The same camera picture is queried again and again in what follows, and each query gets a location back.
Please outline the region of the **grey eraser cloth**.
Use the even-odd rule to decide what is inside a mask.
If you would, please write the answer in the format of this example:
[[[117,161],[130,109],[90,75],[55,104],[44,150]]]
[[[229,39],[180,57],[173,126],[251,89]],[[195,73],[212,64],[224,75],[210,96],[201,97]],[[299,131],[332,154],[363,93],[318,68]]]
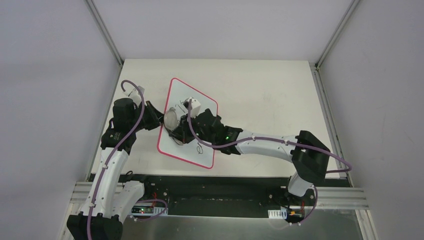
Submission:
[[[164,114],[163,125],[168,133],[168,136],[178,145],[184,145],[184,129],[180,125],[180,119],[177,116],[174,107]]]

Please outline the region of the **pink-framed whiteboard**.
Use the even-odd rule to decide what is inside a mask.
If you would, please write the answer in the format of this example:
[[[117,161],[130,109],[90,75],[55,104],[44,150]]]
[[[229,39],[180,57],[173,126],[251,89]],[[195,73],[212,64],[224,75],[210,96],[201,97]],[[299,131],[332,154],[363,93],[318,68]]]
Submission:
[[[185,115],[187,109],[183,102],[188,98],[194,98],[200,103],[200,112],[210,109],[215,116],[218,113],[218,103],[205,93],[190,86],[178,78],[172,78],[169,84],[165,110],[174,109],[177,118]],[[173,140],[164,126],[160,128],[157,150],[169,157],[185,161],[187,163],[211,169],[214,165],[215,152],[212,148],[192,140],[188,144],[179,145]]]

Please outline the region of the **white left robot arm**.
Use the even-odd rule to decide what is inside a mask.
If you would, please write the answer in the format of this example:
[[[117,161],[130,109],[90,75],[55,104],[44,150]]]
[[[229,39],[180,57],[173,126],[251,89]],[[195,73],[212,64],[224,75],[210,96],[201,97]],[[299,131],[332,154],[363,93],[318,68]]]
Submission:
[[[100,141],[100,160],[88,196],[77,214],[69,215],[66,227],[75,240],[119,240],[134,204],[147,202],[153,189],[136,180],[124,184],[116,194],[123,167],[129,158],[136,133],[153,130],[163,123],[163,113],[150,101],[115,100],[112,118]]]

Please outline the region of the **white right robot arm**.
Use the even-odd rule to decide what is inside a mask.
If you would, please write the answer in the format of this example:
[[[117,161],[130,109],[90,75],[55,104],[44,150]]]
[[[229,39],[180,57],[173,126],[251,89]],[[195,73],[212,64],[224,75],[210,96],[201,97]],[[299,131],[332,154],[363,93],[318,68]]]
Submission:
[[[179,145],[197,141],[226,155],[261,155],[292,163],[295,173],[290,177],[284,200],[296,205],[306,191],[321,183],[327,174],[330,150],[311,132],[301,130],[297,135],[266,135],[225,125],[210,109],[191,117],[177,117],[169,109],[163,119],[168,135]]]

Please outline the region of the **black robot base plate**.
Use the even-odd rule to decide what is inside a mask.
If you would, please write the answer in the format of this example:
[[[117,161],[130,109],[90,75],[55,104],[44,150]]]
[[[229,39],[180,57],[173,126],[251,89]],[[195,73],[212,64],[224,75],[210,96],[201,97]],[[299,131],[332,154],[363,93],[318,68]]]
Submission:
[[[144,184],[142,200],[157,198],[168,206],[168,215],[190,217],[268,218],[270,210],[312,207],[315,192],[291,196],[287,177],[211,177],[122,174],[118,182]]]

